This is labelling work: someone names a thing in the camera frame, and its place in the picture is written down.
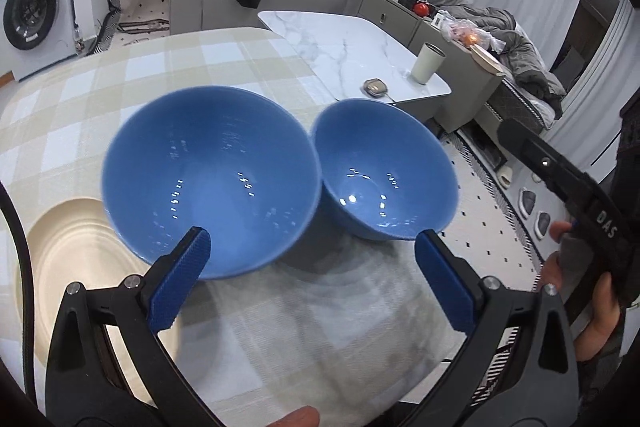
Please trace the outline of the person's left hand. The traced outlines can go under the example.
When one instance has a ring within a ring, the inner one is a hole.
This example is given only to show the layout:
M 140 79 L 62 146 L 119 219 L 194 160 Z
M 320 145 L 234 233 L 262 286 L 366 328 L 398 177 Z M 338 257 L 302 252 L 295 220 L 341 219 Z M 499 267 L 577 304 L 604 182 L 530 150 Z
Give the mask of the person's left hand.
M 306 407 L 288 413 L 267 427 L 318 427 L 319 425 L 320 414 L 318 410 L 306 405 Z

